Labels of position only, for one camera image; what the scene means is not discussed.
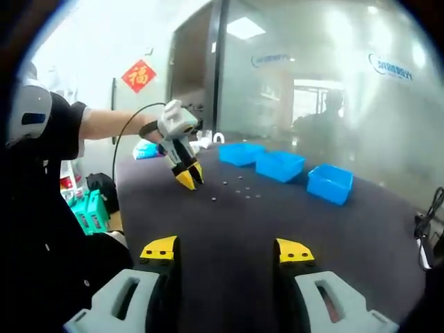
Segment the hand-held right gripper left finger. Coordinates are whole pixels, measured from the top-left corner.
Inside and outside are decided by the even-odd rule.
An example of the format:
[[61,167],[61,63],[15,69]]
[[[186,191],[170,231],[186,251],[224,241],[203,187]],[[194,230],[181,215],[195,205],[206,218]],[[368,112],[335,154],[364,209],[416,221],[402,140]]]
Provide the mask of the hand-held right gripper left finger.
[[180,318],[180,238],[146,244],[141,270],[124,269],[92,296],[89,309],[65,332],[177,332]]

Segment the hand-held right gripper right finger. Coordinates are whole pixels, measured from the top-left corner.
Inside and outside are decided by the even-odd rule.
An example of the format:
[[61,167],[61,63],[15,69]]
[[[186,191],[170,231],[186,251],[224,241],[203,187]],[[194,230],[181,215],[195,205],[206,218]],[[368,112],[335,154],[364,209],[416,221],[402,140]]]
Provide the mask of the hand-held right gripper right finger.
[[282,238],[273,242],[273,301],[279,332],[399,329],[336,273],[322,270],[308,247]]

